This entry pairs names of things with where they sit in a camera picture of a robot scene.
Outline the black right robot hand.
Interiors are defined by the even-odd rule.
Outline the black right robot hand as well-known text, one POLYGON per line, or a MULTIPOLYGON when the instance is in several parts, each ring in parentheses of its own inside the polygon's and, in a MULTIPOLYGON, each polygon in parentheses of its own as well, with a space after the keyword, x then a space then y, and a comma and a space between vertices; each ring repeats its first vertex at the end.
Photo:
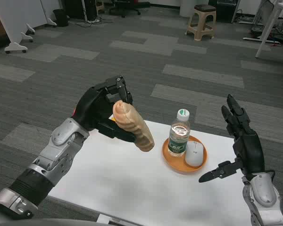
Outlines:
POLYGON ((243 175, 254 177, 256 173, 265 172, 265 160, 258 134, 251 129, 250 119, 244 108, 240 107, 232 95, 227 96, 227 106, 221 107, 227 123, 229 135, 234 137, 234 162, 225 161, 218 164, 215 170, 209 171, 199 178, 200 183, 215 178, 225 178, 241 170, 243 175))

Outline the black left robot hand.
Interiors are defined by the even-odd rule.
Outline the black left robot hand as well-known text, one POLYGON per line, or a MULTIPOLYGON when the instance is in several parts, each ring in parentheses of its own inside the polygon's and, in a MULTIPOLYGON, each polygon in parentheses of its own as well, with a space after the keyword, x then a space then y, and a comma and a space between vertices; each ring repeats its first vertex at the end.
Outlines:
POLYGON ((123 76, 115 76, 89 88, 79 100, 72 118, 88 131, 97 129, 99 133, 126 142, 135 142, 135 135, 120 128, 110 119, 114 104, 122 100, 133 103, 131 93, 126 88, 123 76))

